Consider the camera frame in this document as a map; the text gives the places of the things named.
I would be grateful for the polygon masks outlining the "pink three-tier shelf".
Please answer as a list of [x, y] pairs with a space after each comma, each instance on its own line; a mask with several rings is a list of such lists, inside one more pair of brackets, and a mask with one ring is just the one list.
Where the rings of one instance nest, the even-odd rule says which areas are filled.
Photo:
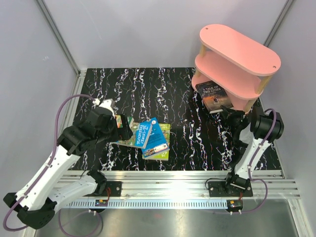
[[201, 48], [195, 58], [192, 87], [213, 81], [225, 89], [235, 110], [248, 113], [281, 59], [270, 48], [222, 24], [204, 26], [199, 33]]

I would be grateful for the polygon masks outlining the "Tale of Two Cities book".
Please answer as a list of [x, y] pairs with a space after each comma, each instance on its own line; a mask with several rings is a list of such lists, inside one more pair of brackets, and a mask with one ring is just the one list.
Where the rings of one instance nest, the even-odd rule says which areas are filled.
[[224, 88], [213, 81], [207, 81], [196, 85], [204, 106], [210, 114], [221, 112], [222, 107], [233, 108], [230, 98]]

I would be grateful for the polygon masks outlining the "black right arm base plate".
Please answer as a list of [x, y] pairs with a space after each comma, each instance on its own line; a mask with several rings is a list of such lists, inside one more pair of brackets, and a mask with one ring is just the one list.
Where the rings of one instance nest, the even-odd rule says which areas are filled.
[[207, 182], [210, 197], [253, 197], [251, 187], [242, 189], [234, 185], [226, 185], [225, 181], [211, 180]]

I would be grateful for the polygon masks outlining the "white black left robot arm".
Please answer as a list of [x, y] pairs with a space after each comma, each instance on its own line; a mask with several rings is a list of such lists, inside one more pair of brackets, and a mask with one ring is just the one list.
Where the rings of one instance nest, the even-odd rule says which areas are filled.
[[118, 127], [113, 99], [103, 102], [93, 99], [93, 103], [96, 107], [85, 120], [65, 128], [60, 136], [54, 136], [53, 151], [34, 177], [18, 192], [5, 195], [3, 201], [10, 208], [9, 213], [15, 211], [25, 228], [44, 227], [61, 208], [80, 197], [111, 193], [105, 175], [93, 169], [63, 188], [53, 189], [87, 150], [100, 142], [128, 140], [133, 134], [123, 114], [119, 115], [122, 127]]

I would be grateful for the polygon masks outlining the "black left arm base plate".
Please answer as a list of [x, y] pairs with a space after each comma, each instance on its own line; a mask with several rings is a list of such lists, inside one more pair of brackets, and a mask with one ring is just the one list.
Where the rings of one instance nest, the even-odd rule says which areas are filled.
[[85, 197], [120, 197], [122, 191], [121, 181], [107, 181], [106, 185], [103, 187], [102, 192], [95, 191], [91, 194], [86, 194]]

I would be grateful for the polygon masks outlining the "green 104-Storey Treehouse book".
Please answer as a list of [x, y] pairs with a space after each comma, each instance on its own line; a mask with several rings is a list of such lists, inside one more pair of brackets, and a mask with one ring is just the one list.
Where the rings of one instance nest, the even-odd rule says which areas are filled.
[[118, 128], [122, 128], [123, 127], [123, 122], [122, 122], [121, 115], [115, 115], [115, 118], [116, 118], [117, 127]]

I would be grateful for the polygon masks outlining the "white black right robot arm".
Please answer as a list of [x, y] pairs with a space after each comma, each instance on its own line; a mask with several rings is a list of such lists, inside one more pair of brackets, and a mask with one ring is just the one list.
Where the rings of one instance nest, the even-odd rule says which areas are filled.
[[224, 192], [235, 196], [251, 191], [253, 171], [265, 150], [279, 139], [284, 131], [284, 123], [280, 113], [269, 108], [254, 107], [249, 115], [233, 112], [225, 108], [227, 118], [234, 122], [234, 139], [245, 148], [237, 159], [232, 170], [227, 174], [223, 185]]

